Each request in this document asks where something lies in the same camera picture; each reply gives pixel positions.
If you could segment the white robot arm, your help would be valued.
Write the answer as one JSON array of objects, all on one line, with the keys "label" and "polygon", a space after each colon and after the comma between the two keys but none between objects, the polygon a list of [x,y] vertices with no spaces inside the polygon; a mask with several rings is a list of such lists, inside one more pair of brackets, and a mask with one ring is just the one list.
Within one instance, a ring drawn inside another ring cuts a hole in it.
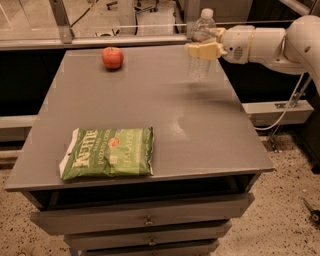
[{"label": "white robot arm", "polygon": [[190,57],[229,63],[259,63],[270,70],[308,73],[320,93],[320,18],[305,15],[287,29],[237,25],[217,28],[216,38],[185,45]]}]

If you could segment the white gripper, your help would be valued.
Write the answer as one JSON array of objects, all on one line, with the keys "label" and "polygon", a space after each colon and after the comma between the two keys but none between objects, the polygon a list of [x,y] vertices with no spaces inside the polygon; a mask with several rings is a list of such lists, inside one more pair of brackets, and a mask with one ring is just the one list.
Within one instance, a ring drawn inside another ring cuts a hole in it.
[{"label": "white gripper", "polygon": [[190,57],[216,60],[223,54],[223,58],[229,63],[246,64],[249,61],[249,52],[255,27],[252,25],[237,25],[230,29],[223,27],[210,28],[210,39],[221,41],[210,43],[190,43],[185,49]]}]

